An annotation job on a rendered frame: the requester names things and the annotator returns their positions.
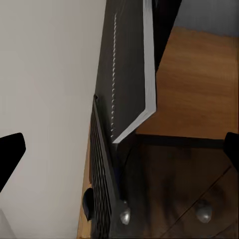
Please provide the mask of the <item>keyboard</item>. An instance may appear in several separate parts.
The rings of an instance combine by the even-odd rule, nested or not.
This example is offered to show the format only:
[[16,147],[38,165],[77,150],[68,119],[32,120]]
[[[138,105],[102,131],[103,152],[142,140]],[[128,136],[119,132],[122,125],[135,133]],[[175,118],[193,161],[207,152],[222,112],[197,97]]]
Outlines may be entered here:
[[97,99],[94,95],[90,123],[96,234],[97,239],[114,239],[118,216],[127,210],[127,204],[119,196]]

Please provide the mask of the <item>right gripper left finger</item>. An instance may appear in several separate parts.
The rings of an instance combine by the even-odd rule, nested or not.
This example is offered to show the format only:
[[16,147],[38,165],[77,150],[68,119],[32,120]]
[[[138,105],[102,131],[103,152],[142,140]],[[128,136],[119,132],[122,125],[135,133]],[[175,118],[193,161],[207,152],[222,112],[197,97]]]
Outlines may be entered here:
[[26,151],[22,133],[0,138],[0,192]]

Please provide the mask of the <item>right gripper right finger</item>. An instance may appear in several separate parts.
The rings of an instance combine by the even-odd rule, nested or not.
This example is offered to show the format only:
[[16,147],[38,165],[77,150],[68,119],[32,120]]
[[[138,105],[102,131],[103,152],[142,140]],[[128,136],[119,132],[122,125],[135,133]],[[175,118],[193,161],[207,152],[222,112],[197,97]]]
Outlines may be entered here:
[[224,141],[223,150],[239,172],[239,134],[228,132]]

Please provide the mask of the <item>mouse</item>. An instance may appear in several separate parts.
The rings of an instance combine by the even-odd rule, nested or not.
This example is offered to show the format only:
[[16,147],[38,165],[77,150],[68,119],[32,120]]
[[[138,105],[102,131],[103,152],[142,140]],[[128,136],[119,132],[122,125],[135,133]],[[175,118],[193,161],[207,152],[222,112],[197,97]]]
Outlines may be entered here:
[[88,221],[92,220],[94,212],[94,188],[88,188],[83,195],[83,209]]

